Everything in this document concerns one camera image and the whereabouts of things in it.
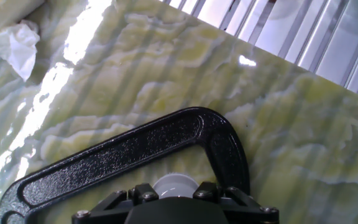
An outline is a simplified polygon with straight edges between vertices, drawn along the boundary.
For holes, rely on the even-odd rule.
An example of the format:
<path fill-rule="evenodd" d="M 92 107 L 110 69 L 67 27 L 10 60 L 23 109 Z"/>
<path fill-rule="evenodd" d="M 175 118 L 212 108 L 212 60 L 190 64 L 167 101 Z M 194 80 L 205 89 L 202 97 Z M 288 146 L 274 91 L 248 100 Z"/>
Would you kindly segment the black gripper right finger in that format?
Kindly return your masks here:
<path fill-rule="evenodd" d="M 193 199 L 216 205 L 229 223 L 280 223 L 280 212 L 276 207 L 262 206 L 234 186 L 221 187 L 213 182 L 202 182 L 194 191 Z"/>

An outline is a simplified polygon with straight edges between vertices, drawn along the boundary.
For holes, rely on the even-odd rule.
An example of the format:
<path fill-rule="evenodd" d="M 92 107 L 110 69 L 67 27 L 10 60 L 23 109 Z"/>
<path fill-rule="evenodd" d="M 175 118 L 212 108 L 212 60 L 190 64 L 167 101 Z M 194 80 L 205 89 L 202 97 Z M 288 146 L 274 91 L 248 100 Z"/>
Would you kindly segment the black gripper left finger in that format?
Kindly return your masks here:
<path fill-rule="evenodd" d="M 158 193 L 148 184 L 136 185 L 129 190 L 118 190 L 100 201 L 91 210 L 79 210 L 71 217 L 72 224 L 123 224 L 137 205 L 159 199 Z"/>

